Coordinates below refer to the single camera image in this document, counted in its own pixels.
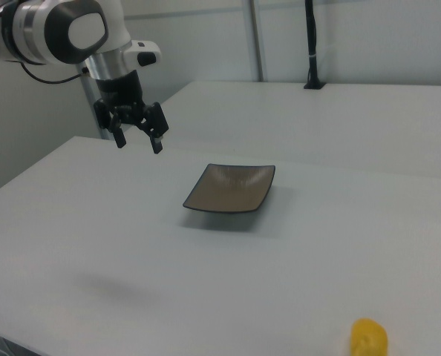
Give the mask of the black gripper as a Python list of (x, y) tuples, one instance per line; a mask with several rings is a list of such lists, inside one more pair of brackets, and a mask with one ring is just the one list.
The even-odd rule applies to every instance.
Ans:
[(98, 126), (111, 133), (117, 147), (123, 148), (126, 139), (121, 128), (122, 120), (115, 109), (135, 105), (134, 125), (149, 137), (153, 152), (159, 154), (169, 125), (159, 102), (146, 105), (143, 101), (138, 72), (133, 70), (116, 79), (96, 79), (95, 82), (101, 95), (101, 99), (94, 103)]

